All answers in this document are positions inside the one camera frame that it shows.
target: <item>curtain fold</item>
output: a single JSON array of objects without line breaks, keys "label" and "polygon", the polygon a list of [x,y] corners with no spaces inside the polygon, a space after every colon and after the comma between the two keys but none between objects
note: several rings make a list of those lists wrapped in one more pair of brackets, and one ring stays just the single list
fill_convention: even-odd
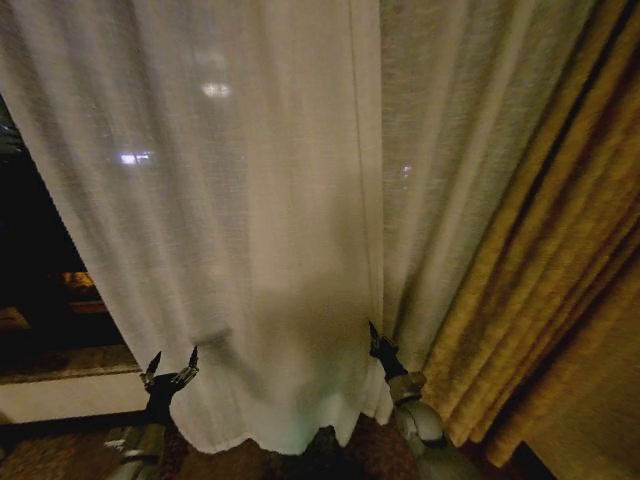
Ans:
[{"label": "curtain fold", "polygon": [[591,6],[382,2],[384,327],[408,368],[424,366]]},{"label": "curtain fold", "polygon": [[[624,249],[638,245],[624,242]],[[513,416],[501,422],[489,454],[524,439],[558,478],[632,480],[640,473],[640,264],[616,254],[616,280],[594,302],[594,314],[568,338]],[[525,420],[527,417],[535,423]]]},{"label": "curtain fold", "polygon": [[[596,299],[638,246],[638,38],[634,2],[597,5],[438,334],[425,394],[456,444],[485,437],[574,325],[609,321]],[[525,430],[504,428],[498,464]]]},{"label": "curtain fold", "polygon": [[344,444],[376,413],[378,24],[366,0],[3,5],[2,93],[136,359],[200,347],[172,404],[200,450]]},{"label": "curtain fold", "polygon": [[368,320],[423,367],[592,4],[7,1],[0,88],[185,437],[299,453],[388,417]]}]

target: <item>metal claw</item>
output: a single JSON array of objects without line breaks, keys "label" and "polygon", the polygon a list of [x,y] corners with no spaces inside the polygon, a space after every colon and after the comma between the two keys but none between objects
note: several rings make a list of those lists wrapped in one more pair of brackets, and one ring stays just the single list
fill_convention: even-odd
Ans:
[{"label": "metal claw", "polygon": [[369,349],[369,355],[375,358],[380,356],[380,335],[376,330],[375,325],[369,321],[369,333],[371,334],[371,347]]},{"label": "metal claw", "polygon": [[160,365],[160,357],[162,357],[162,350],[159,351],[155,357],[153,357],[153,360],[151,360],[149,362],[149,366],[147,367],[147,375],[151,375],[153,377],[153,375],[155,375],[156,370],[158,369],[158,365]]},{"label": "metal claw", "polygon": [[191,357],[189,358],[189,366],[191,368],[197,368],[198,366],[198,346],[193,347],[193,352],[191,352]]},{"label": "metal claw", "polygon": [[193,347],[191,357],[189,358],[189,366],[180,370],[172,379],[171,383],[176,383],[184,387],[187,383],[193,380],[193,377],[200,371],[198,368],[198,347]]},{"label": "metal claw", "polygon": [[149,387],[153,385],[153,377],[158,369],[158,365],[160,364],[160,357],[162,356],[162,351],[158,352],[153,360],[149,362],[149,366],[147,367],[147,371],[140,374],[140,378],[142,379],[142,383],[144,384],[145,390],[148,391]]}]

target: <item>curtain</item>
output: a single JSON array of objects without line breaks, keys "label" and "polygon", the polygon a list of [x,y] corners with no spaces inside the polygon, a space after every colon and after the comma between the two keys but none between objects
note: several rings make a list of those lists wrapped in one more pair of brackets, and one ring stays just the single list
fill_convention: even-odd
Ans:
[{"label": "curtain", "polygon": [[304,450],[421,368],[591,2],[8,1],[0,88],[198,449]]},{"label": "curtain", "polygon": [[[639,232],[636,227],[636,238]],[[527,404],[504,423],[503,441],[494,447],[498,455],[524,439],[558,478],[638,478],[639,265],[636,249],[594,306],[597,315],[568,339],[532,385]],[[535,428],[523,424],[528,416]]]},{"label": "curtain", "polygon": [[616,282],[639,245],[639,29],[635,2],[598,4],[425,367],[454,442],[493,425],[496,464],[571,395],[558,372],[580,368],[638,293],[637,275]]}]

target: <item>white sheer curtain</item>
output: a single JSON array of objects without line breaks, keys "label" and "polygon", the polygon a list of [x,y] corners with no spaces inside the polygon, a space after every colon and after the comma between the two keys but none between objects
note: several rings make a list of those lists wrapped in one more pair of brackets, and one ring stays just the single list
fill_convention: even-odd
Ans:
[{"label": "white sheer curtain", "polygon": [[185,437],[299,453],[388,416],[368,320],[421,367],[588,9],[15,0],[0,89],[140,364],[200,346]]}]

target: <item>floor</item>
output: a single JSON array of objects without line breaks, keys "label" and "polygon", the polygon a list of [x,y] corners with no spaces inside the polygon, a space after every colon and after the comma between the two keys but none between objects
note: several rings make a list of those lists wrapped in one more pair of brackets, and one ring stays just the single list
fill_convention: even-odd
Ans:
[{"label": "floor", "polygon": [[[49,422],[0,428],[0,442],[9,454],[0,463],[2,480],[101,479],[117,465],[115,451],[102,443],[112,426],[126,424],[126,416]],[[165,443],[162,479],[379,479],[417,478],[413,458],[397,430],[361,417],[346,448],[340,448],[331,429],[322,429],[301,456],[261,450],[251,441],[219,453],[194,450],[171,429]],[[544,467],[522,449],[509,465],[497,470],[483,461],[477,447],[463,449],[491,480],[552,479]]]}]

